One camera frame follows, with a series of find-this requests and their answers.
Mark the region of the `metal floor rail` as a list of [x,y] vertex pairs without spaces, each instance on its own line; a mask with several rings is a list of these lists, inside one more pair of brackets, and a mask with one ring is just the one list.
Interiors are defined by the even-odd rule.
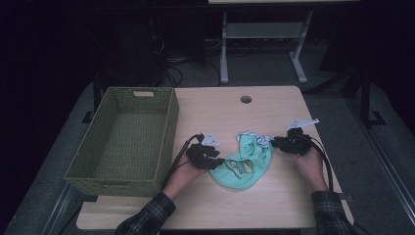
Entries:
[[66,183],[49,215],[41,235],[64,235],[81,210],[81,195]]
[[386,147],[380,142],[378,136],[373,130],[374,126],[386,126],[387,123],[378,111],[370,111],[367,119],[360,111],[361,106],[358,106],[353,100],[346,100],[346,104],[362,129],[364,136],[369,141],[371,148],[374,150],[382,171],[384,172],[388,182],[390,183],[395,195],[397,196],[403,210],[415,227],[415,197],[413,197],[407,186],[400,177],[398,171],[392,164]]

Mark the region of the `person's right hand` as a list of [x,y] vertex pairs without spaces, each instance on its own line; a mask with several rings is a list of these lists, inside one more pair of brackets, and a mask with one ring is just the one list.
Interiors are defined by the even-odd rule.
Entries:
[[307,182],[313,192],[327,191],[328,185],[323,174],[323,162],[318,151],[311,147],[304,155],[289,154],[300,176]]

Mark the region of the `person's left hand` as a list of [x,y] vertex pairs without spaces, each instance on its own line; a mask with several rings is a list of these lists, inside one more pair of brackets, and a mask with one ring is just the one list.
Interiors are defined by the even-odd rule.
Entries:
[[174,201],[182,192],[188,189],[197,178],[207,173],[206,169],[195,168],[189,162],[186,155],[183,155],[178,162],[177,169],[171,174],[162,192]]

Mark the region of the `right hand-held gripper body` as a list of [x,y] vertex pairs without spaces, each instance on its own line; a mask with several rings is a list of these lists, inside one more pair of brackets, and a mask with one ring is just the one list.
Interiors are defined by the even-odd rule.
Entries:
[[311,137],[303,133],[303,128],[308,125],[316,124],[319,122],[318,118],[315,119],[294,119],[290,124],[286,126],[286,147],[285,151],[290,154],[297,154],[304,156],[311,148]]

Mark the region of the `black metal stand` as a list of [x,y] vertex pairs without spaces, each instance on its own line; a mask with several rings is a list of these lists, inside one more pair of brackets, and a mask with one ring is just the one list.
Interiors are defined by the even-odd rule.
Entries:
[[361,67],[360,71],[360,119],[364,126],[368,129],[374,125],[386,125],[385,120],[378,111],[370,110],[370,95],[371,95],[371,78],[369,70],[365,67]]
[[101,83],[100,75],[96,74],[93,80],[93,110],[88,111],[85,114],[82,120],[82,123],[90,123],[92,121],[94,115],[96,114],[99,108],[101,100],[102,100],[102,83]]

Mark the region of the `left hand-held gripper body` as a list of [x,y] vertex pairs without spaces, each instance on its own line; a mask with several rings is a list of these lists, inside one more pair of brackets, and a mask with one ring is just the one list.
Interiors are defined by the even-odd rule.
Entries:
[[202,164],[213,163],[212,159],[218,158],[220,154],[213,146],[204,145],[205,136],[203,133],[197,134],[197,144],[192,144],[186,151],[186,156],[191,165],[195,168],[202,169]]

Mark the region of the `mint green baby garment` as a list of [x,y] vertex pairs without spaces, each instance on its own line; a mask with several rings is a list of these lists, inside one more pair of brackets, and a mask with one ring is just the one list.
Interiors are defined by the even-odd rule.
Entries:
[[239,150],[225,158],[223,164],[209,171],[210,176],[221,186],[233,190],[252,187],[270,165],[273,138],[250,131],[237,136]]

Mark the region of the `green woven basket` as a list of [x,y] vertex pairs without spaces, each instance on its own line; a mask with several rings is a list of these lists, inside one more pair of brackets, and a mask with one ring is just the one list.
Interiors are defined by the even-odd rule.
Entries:
[[92,196],[154,197],[173,156],[179,105],[170,87],[110,87],[65,180]]

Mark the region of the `white metal table frame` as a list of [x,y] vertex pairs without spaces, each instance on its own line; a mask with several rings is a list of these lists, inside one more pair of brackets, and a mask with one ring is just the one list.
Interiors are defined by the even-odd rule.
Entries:
[[307,78],[300,63],[300,52],[307,36],[312,16],[313,12],[308,11],[302,22],[229,23],[227,21],[227,13],[224,13],[219,60],[220,83],[227,84],[229,82],[227,63],[227,42],[229,39],[296,39],[298,45],[289,55],[299,83],[306,84]]

